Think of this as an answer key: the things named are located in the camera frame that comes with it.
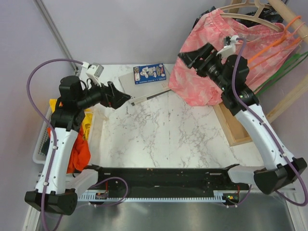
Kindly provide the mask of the pink patterned shorts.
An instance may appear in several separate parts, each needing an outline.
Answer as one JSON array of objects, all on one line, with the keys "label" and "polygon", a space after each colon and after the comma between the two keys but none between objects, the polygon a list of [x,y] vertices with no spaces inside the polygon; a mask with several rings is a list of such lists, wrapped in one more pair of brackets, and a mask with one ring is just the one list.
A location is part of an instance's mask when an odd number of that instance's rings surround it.
[{"label": "pink patterned shorts", "polygon": [[[281,32],[265,25],[246,27],[232,18],[224,18],[222,13],[221,9],[216,9],[203,15],[185,40],[181,52],[197,50],[207,43],[210,43],[219,51],[223,48],[224,38],[238,35],[246,38],[246,47],[242,56],[249,60],[283,35],[285,26],[281,23],[276,23],[276,26],[282,30]],[[276,51],[277,48],[269,50],[268,53],[248,64],[248,67],[254,66]],[[246,84],[250,89],[255,90],[257,82],[268,78],[269,72],[268,67],[265,70],[259,68],[250,70]],[[177,59],[173,67],[169,87],[190,106],[221,103],[221,89],[210,78],[200,77],[193,69],[188,69],[181,59]]]}]

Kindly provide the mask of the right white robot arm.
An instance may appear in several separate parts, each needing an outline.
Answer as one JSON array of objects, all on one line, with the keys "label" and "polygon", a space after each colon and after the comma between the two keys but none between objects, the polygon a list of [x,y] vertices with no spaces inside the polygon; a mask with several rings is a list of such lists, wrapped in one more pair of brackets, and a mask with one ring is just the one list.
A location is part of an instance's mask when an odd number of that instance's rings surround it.
[{"label": "right white robot arm", "polygon": [[246,85],[248,61],[232,54],[222,62],[221,54],[209,43],[178,57],[200,77],[209,77],[221,90],[223,104],[242,124],[261,154],[262,167],[236,165],[220,177],[221,186],[232,189],[237,183],[254,184],[271,194],[295,182],[307,168],[304,158],[295,158],[267,121],[258,98]]}]

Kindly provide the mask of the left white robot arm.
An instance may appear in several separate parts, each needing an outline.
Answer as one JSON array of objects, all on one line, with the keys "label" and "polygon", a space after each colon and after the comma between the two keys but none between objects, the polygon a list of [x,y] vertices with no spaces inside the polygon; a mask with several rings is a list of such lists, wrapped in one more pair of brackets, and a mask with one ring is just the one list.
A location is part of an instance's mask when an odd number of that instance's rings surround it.
[{"label": "left white robot arm", "polygon": [[120,92],[111,81],[107,85],[92,84],[90,89],[83,89],[77,76],[62,78],[59,91],[55,110],[47,122],[51,126],[51,137],[44,169],[35,189],[26,192],[25,202],[41,212],[69,216],[84,191],[91,186],[101,189],[106,182],[104,175],[87,167],[66,183],[69,159],[85,117],[84,111],[96,104],[117,109],[131,96]]}]

